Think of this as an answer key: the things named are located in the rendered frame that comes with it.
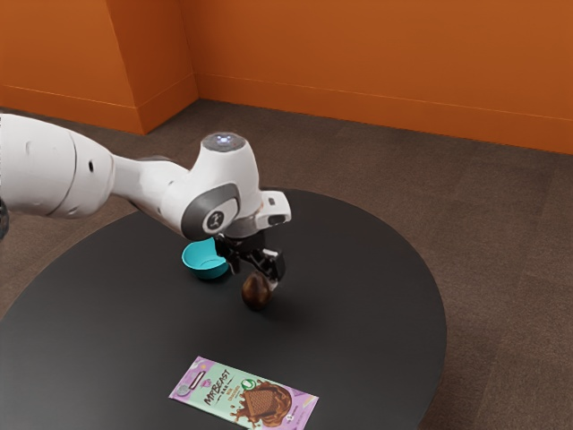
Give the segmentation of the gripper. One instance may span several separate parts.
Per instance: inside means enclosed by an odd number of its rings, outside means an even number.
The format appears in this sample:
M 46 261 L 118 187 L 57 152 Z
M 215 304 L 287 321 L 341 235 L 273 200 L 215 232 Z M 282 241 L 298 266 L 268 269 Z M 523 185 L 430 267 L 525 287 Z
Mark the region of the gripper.
M 270 291 L 278 286 L 286 273 L 283 254 L 266 248 L 265 232 L 262 230 L 246 237 L 218 234 L 215 236 L 215 248 L 217 254 L 226 259 L 233 274 L 241 271 L 241 259 L 252 261 L 252 265 L 269 283 Z

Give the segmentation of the teal bowl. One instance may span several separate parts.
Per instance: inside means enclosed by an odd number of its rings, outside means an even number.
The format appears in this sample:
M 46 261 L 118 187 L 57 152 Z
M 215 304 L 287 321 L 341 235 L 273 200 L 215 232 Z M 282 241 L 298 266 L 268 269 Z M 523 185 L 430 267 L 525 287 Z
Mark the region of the teal bowl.
M 183 265 L 200 280 L 217 279 L 229 271 L 227 260 L 218 255 L 213 238 L 191 242 L 181 254 Z

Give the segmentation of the chocolate bar in wrapper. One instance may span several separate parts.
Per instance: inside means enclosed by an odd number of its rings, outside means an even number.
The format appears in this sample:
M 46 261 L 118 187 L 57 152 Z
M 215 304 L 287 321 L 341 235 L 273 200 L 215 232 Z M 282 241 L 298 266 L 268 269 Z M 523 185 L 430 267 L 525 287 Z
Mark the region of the chocolate bar in wrapper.
M 204 357 L 195 358 L 169 398 L 249 430 L 304 430 L 319 401 Z

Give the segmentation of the dark brown avocado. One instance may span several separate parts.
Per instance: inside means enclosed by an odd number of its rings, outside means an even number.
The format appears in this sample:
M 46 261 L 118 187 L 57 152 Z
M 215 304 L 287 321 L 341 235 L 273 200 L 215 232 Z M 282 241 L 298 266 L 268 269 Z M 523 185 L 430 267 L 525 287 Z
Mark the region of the dark brown avocado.
M 253 311 L 264 309 L 272 297 L 268 280 L 258 271 L 247 277 L 241 294 L 244 304 Z

